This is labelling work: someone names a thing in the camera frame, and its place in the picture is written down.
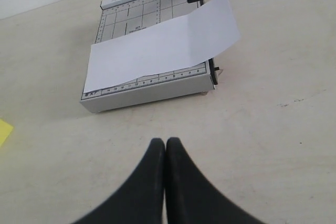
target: white table surface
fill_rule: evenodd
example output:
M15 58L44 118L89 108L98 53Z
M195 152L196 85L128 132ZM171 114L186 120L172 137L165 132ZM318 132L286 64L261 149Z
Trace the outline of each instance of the white table surface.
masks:
M206 96L100 114L80 104L101 0L0 20L0 223L70 223L178 136L227 197L267 223L335 223L336 0L230 0L242 35Z

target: measurement scale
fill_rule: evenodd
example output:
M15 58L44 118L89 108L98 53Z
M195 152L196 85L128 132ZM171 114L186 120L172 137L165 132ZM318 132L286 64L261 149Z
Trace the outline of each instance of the measurement scale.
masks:
M95 43L189 14L201 4L188 3L187 0L102 1L102 14ZM216 81L212 59L192 68L145 76L118 86L83 93L80 103L90 112L100 112L207 92L215 89Z

